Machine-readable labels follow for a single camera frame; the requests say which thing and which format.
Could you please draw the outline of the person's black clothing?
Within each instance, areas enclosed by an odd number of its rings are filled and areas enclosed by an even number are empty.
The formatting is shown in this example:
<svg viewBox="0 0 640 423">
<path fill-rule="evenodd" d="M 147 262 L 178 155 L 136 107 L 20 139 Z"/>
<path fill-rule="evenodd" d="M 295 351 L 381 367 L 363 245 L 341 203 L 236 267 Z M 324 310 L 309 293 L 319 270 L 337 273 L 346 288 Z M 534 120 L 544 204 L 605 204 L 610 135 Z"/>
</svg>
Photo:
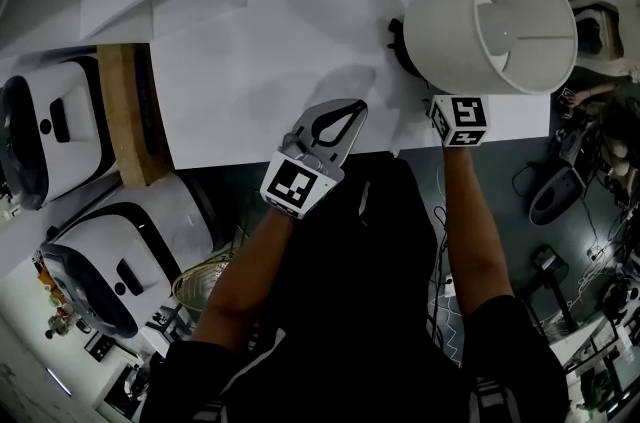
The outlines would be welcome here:
<svg viewBox="0 0 640 423">
<path fill-rule="evenodd" d="M 430 336 L 437 239 L 409 164 L 357 155 L 293 230 L 245 347 L 192 337 L 150 377 L 140 423 L 564 423 L 562 366 L 523 304 Z"/>
</svg>

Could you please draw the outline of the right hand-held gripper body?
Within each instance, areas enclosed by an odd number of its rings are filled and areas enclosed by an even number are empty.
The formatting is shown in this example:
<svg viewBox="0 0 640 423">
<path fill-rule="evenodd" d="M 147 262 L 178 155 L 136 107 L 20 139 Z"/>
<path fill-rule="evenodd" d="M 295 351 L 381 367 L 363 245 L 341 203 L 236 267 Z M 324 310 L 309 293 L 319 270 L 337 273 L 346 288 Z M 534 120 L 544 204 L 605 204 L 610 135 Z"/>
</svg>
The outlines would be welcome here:
<svg viewBox="0 0 640 423">
<path fill-rule="evenodd" d="M 427 117 L 444 147 L 476 147 L 489 131 L 488 98 L 436 95 Z"/>
</svg>

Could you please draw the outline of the marble top black table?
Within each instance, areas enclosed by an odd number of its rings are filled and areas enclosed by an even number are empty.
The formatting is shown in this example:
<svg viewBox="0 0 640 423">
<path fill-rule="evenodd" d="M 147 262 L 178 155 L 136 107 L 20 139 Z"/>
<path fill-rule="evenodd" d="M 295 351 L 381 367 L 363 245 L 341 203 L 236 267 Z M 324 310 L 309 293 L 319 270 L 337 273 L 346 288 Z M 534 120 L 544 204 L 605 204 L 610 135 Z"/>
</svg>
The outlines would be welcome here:
<svg viewBox="0 0 640 423">
<path fill-rule="evenodd" d="M 619 330 L 615 324 L 600 315 L 581 326 L 575 332 L 552 342 L 549 347 L 570 375 L 576 370 L 588 368 L 594 361 L 604 357 L 619 341 Z"/>
</svg>

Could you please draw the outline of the white table lamp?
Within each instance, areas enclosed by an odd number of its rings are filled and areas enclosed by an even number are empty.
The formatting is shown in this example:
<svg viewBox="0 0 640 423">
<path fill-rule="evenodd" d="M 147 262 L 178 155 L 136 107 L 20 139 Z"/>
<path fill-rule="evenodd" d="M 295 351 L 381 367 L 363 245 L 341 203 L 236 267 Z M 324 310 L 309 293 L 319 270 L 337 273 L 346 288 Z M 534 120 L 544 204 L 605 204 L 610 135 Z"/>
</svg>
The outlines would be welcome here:
<svg viewBox="0 0 640 423">
<path fill-rule="evenodd" d="M 402 34 L 419 74 L 454 94 L 551 94 L 578 50 L 568 0 L 411 0 Z"/>
</svg>

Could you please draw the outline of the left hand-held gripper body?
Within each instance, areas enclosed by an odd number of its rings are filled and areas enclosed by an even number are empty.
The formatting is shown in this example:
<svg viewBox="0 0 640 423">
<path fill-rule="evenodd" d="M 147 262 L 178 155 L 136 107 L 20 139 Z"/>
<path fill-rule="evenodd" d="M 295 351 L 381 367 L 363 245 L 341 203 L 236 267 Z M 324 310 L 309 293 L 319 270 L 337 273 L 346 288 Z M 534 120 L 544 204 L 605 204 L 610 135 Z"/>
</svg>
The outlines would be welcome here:
<svg viewBox="0 0 640 423">
<path fill-rule="evenodd" d="M 336 152 L 312 148 L 288 133 L 272 156 L 260 195 L 292 218 L 303 219 L 343 180 L 340 160 Z"/>
</svg>

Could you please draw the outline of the person's left forearm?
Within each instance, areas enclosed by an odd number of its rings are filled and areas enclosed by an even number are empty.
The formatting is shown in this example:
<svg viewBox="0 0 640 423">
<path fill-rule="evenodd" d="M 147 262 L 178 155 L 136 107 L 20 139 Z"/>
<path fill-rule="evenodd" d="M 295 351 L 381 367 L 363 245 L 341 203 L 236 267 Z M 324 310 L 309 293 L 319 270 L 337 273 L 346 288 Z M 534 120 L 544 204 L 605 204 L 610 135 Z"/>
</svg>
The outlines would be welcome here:
<svg viewBox="0 0 640 423">
<path fill-rule="evenodd" d="M 293 219 L 270 209 L 216 281 L 192 339 L 239 352 L 246 346 L 277 276 Z"/>
</svg>

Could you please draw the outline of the brown cardboard box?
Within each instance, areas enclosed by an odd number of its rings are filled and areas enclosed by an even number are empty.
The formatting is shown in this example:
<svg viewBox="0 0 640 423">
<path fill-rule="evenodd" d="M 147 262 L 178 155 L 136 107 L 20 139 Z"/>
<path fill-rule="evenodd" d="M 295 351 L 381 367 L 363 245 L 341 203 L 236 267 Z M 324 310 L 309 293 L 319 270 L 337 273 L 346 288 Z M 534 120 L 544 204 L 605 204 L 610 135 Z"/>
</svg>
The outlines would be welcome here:
<svg viewBox="0 0 640 423">
<path fill-rule="evenodd" d="M 97 59 L 109 135 L 122 181 L 127 187 L 149 186 L 174 168 L 150 45 L 100 45 Z"/>
</svg>

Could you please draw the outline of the white black machine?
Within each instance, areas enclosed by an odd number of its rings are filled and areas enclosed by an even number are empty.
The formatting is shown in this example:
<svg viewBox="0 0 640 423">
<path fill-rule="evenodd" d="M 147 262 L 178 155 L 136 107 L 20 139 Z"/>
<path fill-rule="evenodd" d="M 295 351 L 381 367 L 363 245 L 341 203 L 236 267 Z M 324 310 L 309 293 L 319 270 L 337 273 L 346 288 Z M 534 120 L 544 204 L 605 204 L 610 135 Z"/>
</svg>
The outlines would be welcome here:
<svg viewBox="0 0 640 423">
<path fill-rule="evenodd" d="M 0 87 L 0 172 L 23 209 L 38 210 L 115 170 L 94 55 L 14 75 Z"/>
<path fill-rule="evenodd" d="M 81 319 L 132 338 L 170 298 L 173 282 L 221 250 L 234 229 L 221 194 L 182 171 L 147 187 L 116 188 L 40 253 Z"/>
</svg>

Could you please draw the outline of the white desk with drawers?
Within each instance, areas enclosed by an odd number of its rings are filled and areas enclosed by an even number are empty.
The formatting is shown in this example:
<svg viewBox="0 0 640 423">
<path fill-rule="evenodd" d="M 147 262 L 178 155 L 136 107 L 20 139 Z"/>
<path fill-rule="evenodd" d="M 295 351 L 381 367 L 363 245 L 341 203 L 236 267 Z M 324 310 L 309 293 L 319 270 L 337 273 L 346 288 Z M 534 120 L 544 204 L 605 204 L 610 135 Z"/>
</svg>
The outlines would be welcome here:
<svg viewBox="0 0 640 423">
<path fill-rule="evenodd" d="M 359 152 L 434 147 L 426 85 L 388 45 L 410 0 L 0 0 L 0 65 L 148 42 L 179 168 L 266 161 L 302 111 L 360 98 Z"/>
</svg>

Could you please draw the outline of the white ornate dressing table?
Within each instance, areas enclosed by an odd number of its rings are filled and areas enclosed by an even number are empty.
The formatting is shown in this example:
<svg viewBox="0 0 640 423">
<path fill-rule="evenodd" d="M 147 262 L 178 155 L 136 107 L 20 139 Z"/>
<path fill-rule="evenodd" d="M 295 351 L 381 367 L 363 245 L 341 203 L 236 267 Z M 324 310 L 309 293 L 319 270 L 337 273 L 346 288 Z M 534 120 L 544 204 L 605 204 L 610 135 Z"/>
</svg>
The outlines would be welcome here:
<svg viewBox="0 0 640 423">
<path fill-rule="evenodd" d="M 576 65 L 640 84 L 640 0 L 569 0 L 578 30 Z"/>
</svg>

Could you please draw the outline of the badminton racket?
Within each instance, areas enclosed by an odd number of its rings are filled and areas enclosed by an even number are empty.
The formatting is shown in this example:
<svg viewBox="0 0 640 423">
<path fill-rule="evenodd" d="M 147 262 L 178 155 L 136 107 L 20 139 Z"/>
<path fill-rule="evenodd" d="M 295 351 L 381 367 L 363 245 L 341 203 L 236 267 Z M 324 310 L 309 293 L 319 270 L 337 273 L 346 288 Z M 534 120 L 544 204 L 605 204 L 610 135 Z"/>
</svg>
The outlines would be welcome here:
<svg viewBox="0 0 640 423">
<path fill-rule="evenodd" d="M 187 269 L 172 283 L 173 298 L 188 310 L 202 312 L 218 279 L 239 251 L 232 248 Z"/>
</svg>

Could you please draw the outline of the grey oval device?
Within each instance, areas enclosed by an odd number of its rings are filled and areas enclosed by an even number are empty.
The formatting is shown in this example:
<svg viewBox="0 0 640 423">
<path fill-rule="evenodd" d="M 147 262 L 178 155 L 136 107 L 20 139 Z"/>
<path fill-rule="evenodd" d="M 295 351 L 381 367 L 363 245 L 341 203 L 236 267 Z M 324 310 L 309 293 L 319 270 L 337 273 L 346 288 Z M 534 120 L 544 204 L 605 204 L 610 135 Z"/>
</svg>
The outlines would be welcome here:
<svg viewBox="0 0 640 423">
<path fill-rule="evenodd" d="M 583 195 L 585 184 L 572 166 L 562 166 L 535 192 L 530 206 L 530 222 L 543 226 L 555 221 Z"/>
</svg>

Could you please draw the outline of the person's right forearm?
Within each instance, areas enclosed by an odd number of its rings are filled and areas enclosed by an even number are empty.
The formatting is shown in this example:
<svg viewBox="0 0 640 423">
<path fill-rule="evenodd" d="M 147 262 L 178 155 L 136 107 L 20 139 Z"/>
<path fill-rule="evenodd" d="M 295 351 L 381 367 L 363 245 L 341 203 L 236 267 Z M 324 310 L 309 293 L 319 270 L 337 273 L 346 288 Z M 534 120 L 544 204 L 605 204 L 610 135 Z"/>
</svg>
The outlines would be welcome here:
<svg viewBox="0 0 640 423">
<path fill-rule="evenodd" d="M 504 250 L 466 148 L 444 150 L 448 256 L 464 319 L 485 302 L 513 294 Z"/>
</svg>

